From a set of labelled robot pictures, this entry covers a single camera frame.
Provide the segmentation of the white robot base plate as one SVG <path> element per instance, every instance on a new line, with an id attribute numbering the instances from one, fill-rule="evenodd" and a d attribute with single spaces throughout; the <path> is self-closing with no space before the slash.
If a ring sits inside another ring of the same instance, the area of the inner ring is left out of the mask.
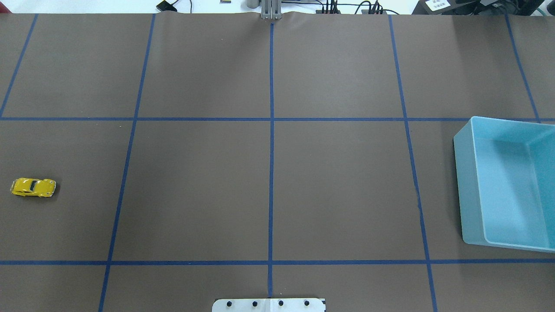
<path id="1" fill-rule="evenodd" d="M 212 312 L 325 312 L 326 302 L 319 298 L 218 299 Z"/>

